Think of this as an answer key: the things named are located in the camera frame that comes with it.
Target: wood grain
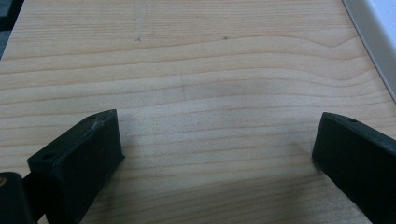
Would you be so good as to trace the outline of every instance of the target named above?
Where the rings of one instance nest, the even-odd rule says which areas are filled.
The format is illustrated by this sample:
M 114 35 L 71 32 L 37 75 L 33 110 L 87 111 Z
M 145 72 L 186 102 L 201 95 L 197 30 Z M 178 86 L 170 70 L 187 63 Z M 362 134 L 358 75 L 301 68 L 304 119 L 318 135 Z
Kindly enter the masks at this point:
M 0 171 L 27 175 L 111 108 L 126 160 L 83 223 L 370 223 L 313 166 L 318 122 L 396 136 L 341 1 L 25 1 L 0 62 Z

